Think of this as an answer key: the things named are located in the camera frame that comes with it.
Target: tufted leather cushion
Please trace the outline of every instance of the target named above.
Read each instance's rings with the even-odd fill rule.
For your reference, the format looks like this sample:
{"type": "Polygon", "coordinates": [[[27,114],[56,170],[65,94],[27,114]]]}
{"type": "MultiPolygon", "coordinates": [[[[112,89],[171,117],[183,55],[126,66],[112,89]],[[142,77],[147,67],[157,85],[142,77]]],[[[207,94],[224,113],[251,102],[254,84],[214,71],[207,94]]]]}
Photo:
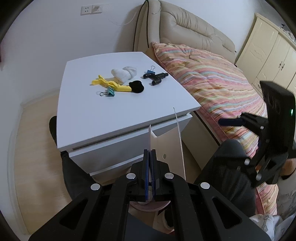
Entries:
{"type": "Polygon", "coordinates": [[[234,63],[235,46],[225,34],[181,7],[164,1],[159,2],[160,43],[185,44],[222,55],[234,63]]]}

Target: binder clip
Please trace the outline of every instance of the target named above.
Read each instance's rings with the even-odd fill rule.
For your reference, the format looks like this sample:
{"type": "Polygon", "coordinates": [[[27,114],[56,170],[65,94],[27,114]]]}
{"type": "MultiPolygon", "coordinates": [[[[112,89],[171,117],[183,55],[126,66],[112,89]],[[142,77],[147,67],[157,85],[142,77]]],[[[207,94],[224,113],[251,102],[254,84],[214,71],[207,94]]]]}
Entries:
{"type": "Polygon", "coordinates": [[[107,97],[115,96],[115,91],[111,87],[108,87],[106,92],[100,92],[99,95],[100,96],[107,95],[107,97]]]}
{"type": "Polygon", "coordinates": [[[155,66],[152,65],[150,70],[147,70],[146,74],[155,74],[154,72],[155,66]]]}

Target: white nightstand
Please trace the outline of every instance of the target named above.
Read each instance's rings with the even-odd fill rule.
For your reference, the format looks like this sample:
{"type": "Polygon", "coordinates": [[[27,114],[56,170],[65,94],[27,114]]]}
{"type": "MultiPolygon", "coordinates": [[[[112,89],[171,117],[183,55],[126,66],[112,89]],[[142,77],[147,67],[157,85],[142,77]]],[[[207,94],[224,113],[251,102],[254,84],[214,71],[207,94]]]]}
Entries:
{"type": "Polygon", "coordinates": [[[67,62],[59,94],[57,146],[85,172],[108,180],[132,163],[141,161],[148,148],[148,126],[158,136],[176,126],[176,110],[182,130],[192,117],[189,112],[200,104],[170,75],[159,85],[141,79],[155,66],[156,74],[166,72],[142,52],[109,53],[67,62]],[[137,68],[129,82],[141,80],[144,91],[116,92],[114,97],[99,96],[105,91],[91,85],[98,75],[112,78],[112,69],[137,68]]]}

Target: wooden floor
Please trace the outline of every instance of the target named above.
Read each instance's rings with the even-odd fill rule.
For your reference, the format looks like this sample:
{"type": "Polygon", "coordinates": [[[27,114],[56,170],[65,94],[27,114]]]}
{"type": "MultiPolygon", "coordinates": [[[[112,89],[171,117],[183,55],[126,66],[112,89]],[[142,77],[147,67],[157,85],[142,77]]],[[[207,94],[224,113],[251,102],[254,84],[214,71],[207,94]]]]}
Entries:
{"type": "MultiPolygon", "coordinates": [[[[15,147],[15,188],[20,211],[30,234],[66,206],[66,190],[60,153],[51,138],[48,123],[57,114],[58,96],[27,106],[22,114],[15,147]]],[[[184,147],[187,182],[193,182],[200,168],[184,147]]],[[[130,209],[130,213],[152,226],[154,213],[130,209]]]]}

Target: yellow clip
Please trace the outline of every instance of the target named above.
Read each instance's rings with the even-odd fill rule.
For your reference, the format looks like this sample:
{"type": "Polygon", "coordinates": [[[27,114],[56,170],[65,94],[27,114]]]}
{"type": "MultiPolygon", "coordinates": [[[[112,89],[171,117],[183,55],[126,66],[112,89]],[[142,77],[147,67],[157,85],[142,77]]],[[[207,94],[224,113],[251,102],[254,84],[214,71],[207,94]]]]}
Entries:
{"type": "Polygon", "coordinates": [[[131,92],[131,87],[119,85],[114,81],[106,81],[102,76],[99,75],[98,79],[95,79],[91,82],[92,85],[103,85],[105,87],[111,87],[115,91],[126,91],[131,92]]]}

